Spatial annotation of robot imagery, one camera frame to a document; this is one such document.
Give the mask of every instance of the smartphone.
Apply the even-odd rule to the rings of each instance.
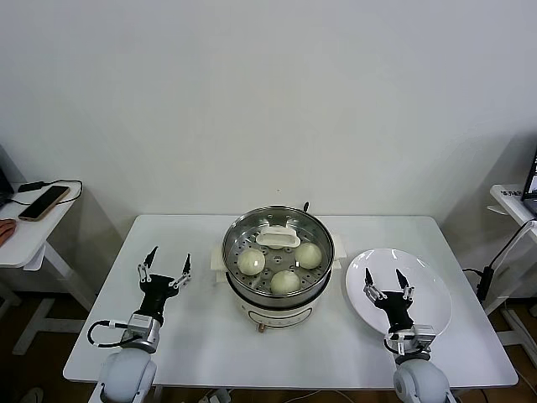
[[[39,221],[49,210],[69,193],[68,186],[51,186],[18,216],[24,221]]]

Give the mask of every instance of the white table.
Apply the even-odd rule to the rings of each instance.
[[[491,209],[499,213],[506,212],[518,225],[528,222],[528,220],[534,218],[534,215],[520,199],[523,189],[524,185],[494,185],[490,193],[503,210],[498,210],[494,207]],[[532,229],[528,235],[537,243],[537,229]],[[517,261],[509,266],[504,264],[503,267],[497,268],[487,299],[483,304],[486,313],[500,306],[522,284],[535,284],[537,282],[536,259],[537,248],[533,248],[525,255],[518,257]],[[530,312],[533,316],[537,316],[537,306],[532,307]],[[502,344],[504,346],[522,345],[535,368],[537,368],[537,343],[529,335],[514,310],[502,309],[501,313],[512,329],[507,332],[498,332],[498,337]]]
[[[211,250],[232,216],[140,216],[136,219],[91,309],[64,368],[70,380],[95,382],[112,351],[92,347],[97,320],[127,320],[138,309],[137,264],[155,246],[154,273],[177,276],[191,253],[193,280],[166,303],[154,362],[155,384],[261,389],[392,389],[395,370],[383,336],[370,328],[343,295],[345,270],[335,270],[311,318],[264,334],[236,308],[232,291],[217,284]],[[349,259],[365,249],[392,247],[416,254],[441,274],[453,299],[451,325],[433,343],[432,361],[454,388],[514,385],[518,377],[453,253],[429,217],[320,217],[343,240]],[[115,341],[102,329],[96,340]]]
[[[78,184],[60,183],[60,185],[68,186],[70,188],[70,192],[64,197],[64,200],[75,197],[80,190]],[[37,191],[16,193],[12,198],[22,203],[31,203],[48,188],[49,186],[46,186]],[[43,219],[37,222],[25,222],[17,219],[18,215],[26,208],[26,206],[21,206],[12,202],[2,207],[2,209],[0,209],[0,219],[16,219],[17,228],[13,236],[0,248],[0,270],[2,268],[38,270],[42,258],[45,257],[52,264],[53,270],[56,270],[56,274],[60,278],[65,279],[65,281],[62,281],[65,288],[89,311],[96,299],[95,292],[47,242],[47,237],[49,237],[73,203],[74,201],[55,206]],[[7,302],[4,304],[5,306],[0,308],[0,313],[4,313],[10,304],[17,305],[20,303],[19,298],[5,285],[0,285],[0,296],[5,296]],[[81,321],[46,318],[53,303],[54,300],[50,298],[44,299],[41,302],[28,326],[13,348],[14,354],[25,354],[37,332],[80,331]]]

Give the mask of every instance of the person's hand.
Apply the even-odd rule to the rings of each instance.
[[[17,222],[15,220],[0,220],[0,246],[11,238],[16,227]]]

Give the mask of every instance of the white wall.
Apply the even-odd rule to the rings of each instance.
[[[521,181],[537,145],[536,12],[531,0],[3,2],[0,142],[29,180],[85,182],[69,238],[55,236],[95,285],[139,213],[305,201],[431,215],[481,264],[475,247],[510,229],[482,213],[488,187]]]

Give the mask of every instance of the white side table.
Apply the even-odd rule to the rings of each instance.
[[[65,199],[75,197],[80,187],[78,184],[62,183],[69,186],[70,192]],[[48,189],[48,186],[37,191],[16,193],[12,198],[24,203],[31,203]],[[45,257],[51,264],[56,274],[65,279],[62,284],[65,288],[90,311],[95,302],[95,292],[87,283],[61,258],[61,256],[47,242],[47,237],[54,230],[61,218],[73,205],[73,201],[55,206],[42,220],[37,222],[19,221],[17,216],[26,208],[16,203],[9,203],[0,210],[0,219],[17,219],[15,234],[0,248],[0,270],[2,268],[20,268],[25,270],[31,265],[32,270],[38,270],[41,259]],[[5,285],[0,286],[0,296],[5,296],[5,301],[0,307],[0,316],[9,305],[20,304],[20,299]],[[20,339],[13,348],[13,354],[23,355],[28,350],[37,332],[79,332],[84,321],[68,319],[47,318],[53,299],[44,299],[23,331]]]

